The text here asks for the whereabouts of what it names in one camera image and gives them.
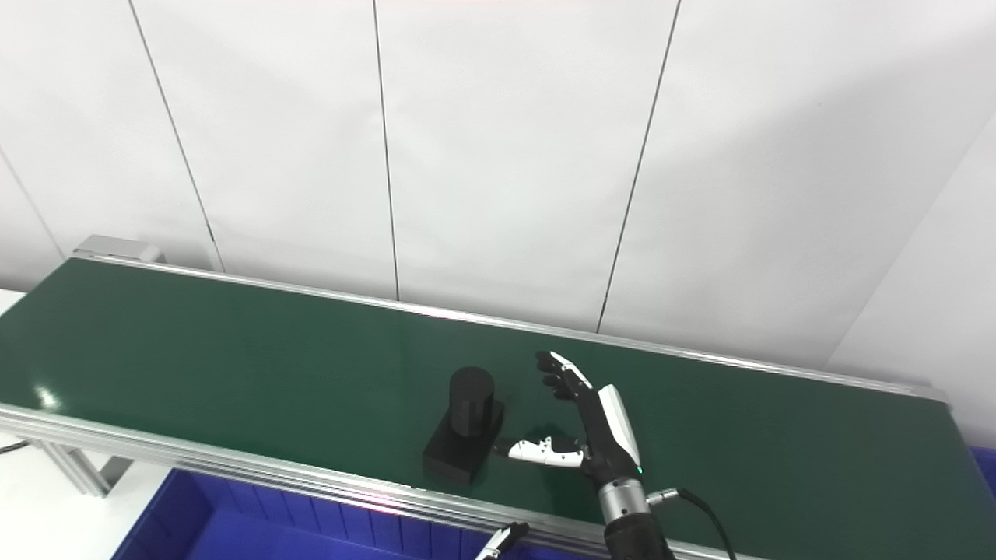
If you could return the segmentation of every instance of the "blue plastic crate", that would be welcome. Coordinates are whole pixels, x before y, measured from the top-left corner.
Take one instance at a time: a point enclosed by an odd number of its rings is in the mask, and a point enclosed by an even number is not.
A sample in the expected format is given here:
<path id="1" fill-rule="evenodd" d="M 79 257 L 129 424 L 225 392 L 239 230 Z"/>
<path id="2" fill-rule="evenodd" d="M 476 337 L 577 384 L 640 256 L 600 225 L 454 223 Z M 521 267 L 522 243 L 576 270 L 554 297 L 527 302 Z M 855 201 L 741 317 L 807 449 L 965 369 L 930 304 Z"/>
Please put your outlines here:
<path id="1" fill-rule="evenodd" d="M 989 484 L 993 497 L 996 497 L 996 449 L 983 447 L 972 447 L 971 449 L 975 462 L 979 463 L 979 469 L 982 470 L 982 476 Z"/>
<path id="2" fill-rule="evenodd" d="M 473 560 L 490 534 L 174 470 L 114 560 Z M 582 560 L 519 544 L 503 560 Z"/>

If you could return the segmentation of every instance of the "white floor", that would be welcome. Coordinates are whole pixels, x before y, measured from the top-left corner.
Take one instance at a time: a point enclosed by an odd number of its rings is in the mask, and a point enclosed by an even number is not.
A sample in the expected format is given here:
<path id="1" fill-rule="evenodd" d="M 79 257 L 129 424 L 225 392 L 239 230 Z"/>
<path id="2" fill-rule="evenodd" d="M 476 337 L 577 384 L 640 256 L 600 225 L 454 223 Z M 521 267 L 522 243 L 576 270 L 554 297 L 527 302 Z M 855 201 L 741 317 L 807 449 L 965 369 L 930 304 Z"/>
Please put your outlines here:
<path id="1" fill-rule="evenodd" d="M 0 314 L 20 295 L 0 290 Z M 0 446 L 18 440 L 0 433 Z M 97 465 L 105 460 L 88 456 Z M 134 463 L 100 499 L 77 492 L 40 449 L 0 455 L 0 559 L 108 560 L 168 472 Z"/>

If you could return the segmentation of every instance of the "conveyor belt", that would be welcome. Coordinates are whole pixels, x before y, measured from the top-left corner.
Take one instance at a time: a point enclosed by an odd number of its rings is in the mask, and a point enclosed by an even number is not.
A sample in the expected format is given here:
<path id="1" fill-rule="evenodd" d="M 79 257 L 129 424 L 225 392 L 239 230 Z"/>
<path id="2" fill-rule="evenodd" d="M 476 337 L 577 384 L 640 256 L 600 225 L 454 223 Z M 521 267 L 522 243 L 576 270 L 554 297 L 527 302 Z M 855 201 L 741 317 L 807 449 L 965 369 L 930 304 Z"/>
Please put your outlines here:
<path id="1" fill-rule="evenodd" d="M 645 486 L 708 499 L 742 553 L 996 558 L 996 506 L 930 391 L 100 255 L 0 317 L 0 426 L 461 526 L 526 515 L 597 552 L 577 472 L 491 459 L 463 488 L 421 471 L 461 366 L 495 377 L 503 433 L 581 433 L 538 349 L 615 384 Z M 662 518 L 719 545 L 692 509 Z"/>

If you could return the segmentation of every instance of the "white wall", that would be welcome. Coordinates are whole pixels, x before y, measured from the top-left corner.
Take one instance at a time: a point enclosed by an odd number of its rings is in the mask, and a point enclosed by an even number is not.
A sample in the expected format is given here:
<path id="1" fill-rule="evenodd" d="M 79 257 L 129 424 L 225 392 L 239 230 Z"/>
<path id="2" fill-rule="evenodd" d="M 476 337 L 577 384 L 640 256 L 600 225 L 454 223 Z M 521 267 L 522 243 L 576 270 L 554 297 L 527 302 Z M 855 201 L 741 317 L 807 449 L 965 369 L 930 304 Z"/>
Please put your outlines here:
<path id="1" fill-rule="evenodd" d="M 669 0 L 375 7 L 0 5 L 0 285 L 131 237 L 920 380 L 996 444 L 996 3 L 687 0 L 656 104 Z"/>
<path id="2" fill-rule="evenodd" d="M 126 2 L 0 4 L 0 145 L 63 253 L 101 233 L 217 267 Z"/>
<path id="3" fill-rule="evenodd" d="M 377 7 L 401 298 L 595 329 L 673 2 Z"/>
<path id="4" fill-rule="evenodd" d="M 11 173 L 0 146 L 0 285 L 27 290 L 62 262 L 45 229 Z"/>
<path id="5" fill-rule="evenodd" d="M 994 110 L 996 3 L 685 4 L 602 332 L 823 367 Z"/>
<path id="6" fill-rule="evenodd" d="M 393 298 L 371 3 L 134 7 L 225 269 Z"/>
<path id="7" fill-rule="evenodd" d="M 965 435 L 996 448 L 996 114 L 827 367 L 933 382 Z"/>

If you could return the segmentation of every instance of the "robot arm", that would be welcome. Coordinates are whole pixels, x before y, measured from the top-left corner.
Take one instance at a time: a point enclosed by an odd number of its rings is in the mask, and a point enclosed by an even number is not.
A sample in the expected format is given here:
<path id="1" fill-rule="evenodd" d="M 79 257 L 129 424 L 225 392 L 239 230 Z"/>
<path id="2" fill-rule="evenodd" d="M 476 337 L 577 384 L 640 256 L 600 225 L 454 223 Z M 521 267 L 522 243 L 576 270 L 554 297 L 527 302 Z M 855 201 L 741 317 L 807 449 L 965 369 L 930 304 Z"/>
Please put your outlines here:
<path id="1" fill-rule="evenodd" d="M 592 481 L 606 521 L 605 539 L 614 560 L 674 560 L 659 523 L 650 512 L 641 483 L 639 451 L 619 391 L 595 391 L 588 378 L 556 352 L 538 352 L 537 368 L 554 397 L 572 401 L 585 427 L 586 441 L 499 440 L 495 452 L 550 466 L 577 467 Z"/>

